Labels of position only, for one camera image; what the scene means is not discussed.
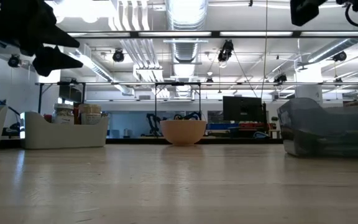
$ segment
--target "white column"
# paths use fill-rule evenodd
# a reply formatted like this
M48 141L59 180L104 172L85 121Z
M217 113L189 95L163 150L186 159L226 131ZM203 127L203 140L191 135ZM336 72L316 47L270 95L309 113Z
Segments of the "white column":
M322 82L320 64L305 66L306 70L295 70L295 80L297 82ZM319 104L323 104L323 92L321 85L303 85L295 88L295 97L311 98Z

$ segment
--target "tan bowl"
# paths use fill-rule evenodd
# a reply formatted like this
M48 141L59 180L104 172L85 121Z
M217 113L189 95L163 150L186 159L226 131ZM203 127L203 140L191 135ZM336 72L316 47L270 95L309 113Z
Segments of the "tan bowl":
M161 121L164 138L176 146L190 146L205 134L206 121L171 120Z

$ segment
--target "gray plastic bin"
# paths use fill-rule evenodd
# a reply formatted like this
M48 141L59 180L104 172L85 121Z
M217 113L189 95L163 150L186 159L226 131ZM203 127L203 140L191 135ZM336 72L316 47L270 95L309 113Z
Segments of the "gray plastic bin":
M322 108L309 98L278 110L285 150L296 156L358 156L358 106Z

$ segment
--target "red object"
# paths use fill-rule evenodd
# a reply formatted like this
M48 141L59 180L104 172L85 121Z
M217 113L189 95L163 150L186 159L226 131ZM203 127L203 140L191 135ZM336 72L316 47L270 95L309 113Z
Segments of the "red object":
M48 121L49 123L52 123L52 115L50 114L44 114L44 119Z
M274 123L268 123L267 127L270 129L271 127L275 127L276 124ZM263 129L264 124L263 123L241 123L239 124L240 129Z

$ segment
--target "table surface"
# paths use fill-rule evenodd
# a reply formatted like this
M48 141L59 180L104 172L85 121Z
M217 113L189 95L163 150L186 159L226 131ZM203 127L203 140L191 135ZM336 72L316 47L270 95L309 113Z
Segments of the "table surface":
M282 145L0 152L0 224L358 223L358 159Z

